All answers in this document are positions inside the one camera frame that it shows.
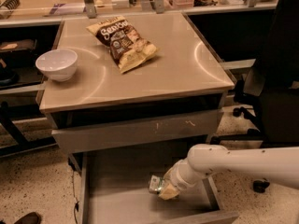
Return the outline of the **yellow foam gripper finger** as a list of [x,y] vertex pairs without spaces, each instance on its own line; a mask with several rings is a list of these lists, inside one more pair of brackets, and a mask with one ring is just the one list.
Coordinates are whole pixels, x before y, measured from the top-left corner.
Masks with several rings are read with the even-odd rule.
[[170,168],[165,174],[164,174],[164,180],[173,181],[174,177],[174,169]]
[[161,190],[158,194],[158,196],[163,200],[170,200],[177,197],[178,195],[179,190],[169,182],[164,182],[162,184]]

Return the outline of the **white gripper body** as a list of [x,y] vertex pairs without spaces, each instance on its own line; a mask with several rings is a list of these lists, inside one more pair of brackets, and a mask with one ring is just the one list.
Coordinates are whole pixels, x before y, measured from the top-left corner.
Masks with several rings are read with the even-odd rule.
[[172,167],[174,169],[173,181],[170,181],[171,184],[176,187],[178,190],[183,191],[187,190],[190,187],[190,184],[187,183],[180,175],[178,168]]

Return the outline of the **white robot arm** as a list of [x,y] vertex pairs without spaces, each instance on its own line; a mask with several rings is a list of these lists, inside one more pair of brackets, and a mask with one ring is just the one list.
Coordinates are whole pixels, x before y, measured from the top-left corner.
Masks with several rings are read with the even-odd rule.
[[220,145],[195,145],[185,159],[166,172],[159,197],[173,199],[200,180],[223,172],[251,175],[299,189],[299,147],[229,150]]

